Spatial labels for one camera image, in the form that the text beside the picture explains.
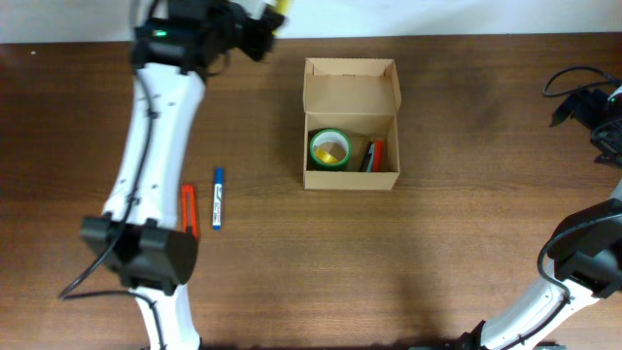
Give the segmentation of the yellow highlighter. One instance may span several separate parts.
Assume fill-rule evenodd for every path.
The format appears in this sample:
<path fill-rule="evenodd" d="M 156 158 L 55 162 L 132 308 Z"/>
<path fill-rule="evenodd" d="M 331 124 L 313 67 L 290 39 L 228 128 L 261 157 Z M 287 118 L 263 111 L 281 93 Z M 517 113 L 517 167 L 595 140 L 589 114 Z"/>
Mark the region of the yellow highlighter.
<path fill-rule="evenodd" d="M 280 34 L 280 31 L 281 31 L 283 25 L 287 21 L 287 16 L 288 16 L 288 13 L 289 13 L 292 5 L 293 5 L 293 0 L 275 0 L 274 1 L 273 8 L 274 8 L 275 12 L 283 18 L 282 24 L 277 29 L 275 29 L 273 31 L 273 34 L 275 36 L 278 36 Z"/>

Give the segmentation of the brown cardboard box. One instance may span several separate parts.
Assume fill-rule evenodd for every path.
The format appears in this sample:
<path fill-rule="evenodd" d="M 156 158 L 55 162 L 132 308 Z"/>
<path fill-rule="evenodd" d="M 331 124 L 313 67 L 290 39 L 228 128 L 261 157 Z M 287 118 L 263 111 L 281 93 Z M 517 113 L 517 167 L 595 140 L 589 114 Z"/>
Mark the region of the brown cardboard box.
<path fill-rule="evenodd" d="M 305 60 L 303 187 L 306 190 L 390 191 L 400 174 L 397 112 L 401 104 L 397 67 L 386 58 Z M 351 140 L 343 171 L 318 170 L 309 144 L 320 130 L 335 128 Z M 379 172 L 360 172 L 369 141 L 384 142 Z"/>

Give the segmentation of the small yellow tape roll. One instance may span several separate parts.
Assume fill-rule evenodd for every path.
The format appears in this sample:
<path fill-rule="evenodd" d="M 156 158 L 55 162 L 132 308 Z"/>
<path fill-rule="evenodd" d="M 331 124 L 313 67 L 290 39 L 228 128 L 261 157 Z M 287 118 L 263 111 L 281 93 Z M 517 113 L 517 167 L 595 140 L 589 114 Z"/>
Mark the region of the small yellow tape roll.
<path fill-rule="evenodd" d="M 333 156 L 331 153 L 325 151 L 322 148 L 317 148 L 314 151 L 314 156 L 318 160 L 318 162 L 323 164 L 337 164 L 340 162 L 340 159 Z"/>

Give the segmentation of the blue white marker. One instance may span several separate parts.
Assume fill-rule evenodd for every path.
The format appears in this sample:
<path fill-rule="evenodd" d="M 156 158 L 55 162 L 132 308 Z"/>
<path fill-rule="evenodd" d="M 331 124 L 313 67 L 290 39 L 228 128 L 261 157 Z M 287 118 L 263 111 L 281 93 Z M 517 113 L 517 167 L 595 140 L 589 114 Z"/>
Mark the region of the blue white marker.
<path fill-rule="evenodd" d="M 214 230 L 220 230 L 222 227 L 224 179 L 225 170 L 221 167 L 217 168 L 215 171 L 212 214 L 212 227 Z"/>

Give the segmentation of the green tape roll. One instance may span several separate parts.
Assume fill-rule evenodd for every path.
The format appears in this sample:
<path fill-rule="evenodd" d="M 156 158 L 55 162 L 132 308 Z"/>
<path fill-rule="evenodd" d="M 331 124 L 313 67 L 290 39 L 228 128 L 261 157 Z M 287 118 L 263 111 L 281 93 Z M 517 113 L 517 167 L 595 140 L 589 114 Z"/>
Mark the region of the green tape roll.
<path fill-rule="evenodd" d="M 322 148 L 340 159 L 337 164 L 323 164 L 318 162 L 314 156 L 314 151 Z M 309 144 L 311 161 L 318 170 L 323 171 L 343 171 L 347 168 L 353 153 L 350 138 L 341 130 L 326 128 L 318 131 L 311 139 Z"/>

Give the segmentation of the orange black stapler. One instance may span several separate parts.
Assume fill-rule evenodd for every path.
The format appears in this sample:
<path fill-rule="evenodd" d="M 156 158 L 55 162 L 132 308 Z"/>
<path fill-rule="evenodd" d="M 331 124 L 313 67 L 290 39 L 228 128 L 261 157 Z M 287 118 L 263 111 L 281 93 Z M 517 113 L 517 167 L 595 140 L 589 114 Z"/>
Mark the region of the orange black stapler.
<path fill-rule="evenodd" d="M 363 153 L 363 161 L 359 168 L 360 172 L 379 172 L 382 162 L 384 142 L 382 140 L 373 140 L 367 143 L 365 152 Z"/>

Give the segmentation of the orange utility knife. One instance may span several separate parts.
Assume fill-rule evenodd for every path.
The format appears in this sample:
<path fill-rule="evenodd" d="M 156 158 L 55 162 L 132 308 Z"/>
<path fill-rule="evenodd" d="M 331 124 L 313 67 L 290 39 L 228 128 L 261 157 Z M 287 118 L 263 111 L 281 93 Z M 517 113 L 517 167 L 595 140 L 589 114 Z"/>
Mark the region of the orange utility knife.
<path fill-rule="evenodd" d="M 183 184 L 181 187 L 183 227 L 190 233 L 196 241 L 200 240 L 200 230 L 197 219 L 195 188 L 190 184 Z"/>

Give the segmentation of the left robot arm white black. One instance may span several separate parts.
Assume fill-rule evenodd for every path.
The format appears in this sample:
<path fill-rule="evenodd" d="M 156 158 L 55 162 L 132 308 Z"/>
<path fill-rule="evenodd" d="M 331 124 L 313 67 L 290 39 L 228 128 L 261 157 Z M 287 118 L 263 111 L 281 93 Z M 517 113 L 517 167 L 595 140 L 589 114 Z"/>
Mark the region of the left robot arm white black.
<path fill-rule="evenodd" d="M 170 1 L 164 17 L 148 13 L 133 30 L 134 95 L 121 168 L 81 235 L 95 265 L 115 273 L 121 295 L 137 302 L 153 349 L 202 345 L 188 292 L 200 236 L 179 223 L 178 195 L 212 65 L 235 49 L 262 60 L 284 20 L 271 1 Z"/>

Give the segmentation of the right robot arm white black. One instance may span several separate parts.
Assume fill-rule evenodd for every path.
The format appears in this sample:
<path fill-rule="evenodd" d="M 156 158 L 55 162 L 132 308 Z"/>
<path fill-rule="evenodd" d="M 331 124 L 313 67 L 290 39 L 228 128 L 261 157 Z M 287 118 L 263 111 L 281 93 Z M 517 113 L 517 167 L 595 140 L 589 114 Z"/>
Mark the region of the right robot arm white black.
<path fill-rule="evenodd" d="M 555 111 L 579 120 L 602 152 L 596 163 L 621 167 L 621 89 L 576 92 Z M 621 187 L 556 227 L 536 261 L 538 278 L 501 315 L 465 332 L 451 349 L 543 349 L 570 316 L 621 291 Z"/>

